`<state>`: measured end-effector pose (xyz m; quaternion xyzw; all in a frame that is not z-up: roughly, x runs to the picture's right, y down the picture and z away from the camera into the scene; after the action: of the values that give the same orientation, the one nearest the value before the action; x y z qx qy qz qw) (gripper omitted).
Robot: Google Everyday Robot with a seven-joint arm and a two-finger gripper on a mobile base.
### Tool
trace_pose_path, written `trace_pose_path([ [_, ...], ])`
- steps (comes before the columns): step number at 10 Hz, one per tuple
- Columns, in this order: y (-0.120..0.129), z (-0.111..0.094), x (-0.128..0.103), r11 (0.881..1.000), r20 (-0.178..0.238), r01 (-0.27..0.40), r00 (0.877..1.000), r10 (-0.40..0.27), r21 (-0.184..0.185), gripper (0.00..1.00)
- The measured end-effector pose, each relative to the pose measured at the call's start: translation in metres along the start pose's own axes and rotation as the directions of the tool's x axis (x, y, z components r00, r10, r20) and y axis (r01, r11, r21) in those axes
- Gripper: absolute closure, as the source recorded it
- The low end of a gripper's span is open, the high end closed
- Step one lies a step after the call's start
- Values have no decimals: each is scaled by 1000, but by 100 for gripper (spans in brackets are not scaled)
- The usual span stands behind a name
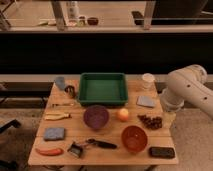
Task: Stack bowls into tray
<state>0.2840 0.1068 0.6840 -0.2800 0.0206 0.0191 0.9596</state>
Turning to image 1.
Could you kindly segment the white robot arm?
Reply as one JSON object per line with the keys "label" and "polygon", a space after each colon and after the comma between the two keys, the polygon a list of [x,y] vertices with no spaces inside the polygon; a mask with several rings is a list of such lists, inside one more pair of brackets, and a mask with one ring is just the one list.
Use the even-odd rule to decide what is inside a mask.
{"label": "white robot arm", "polygon": [[166,88],[160,95],[163,109],[178,111],[188,101],[213,120],[213,90],[204,85],[206,80],[206,70],[196,64],[170,72],[166,76]]}

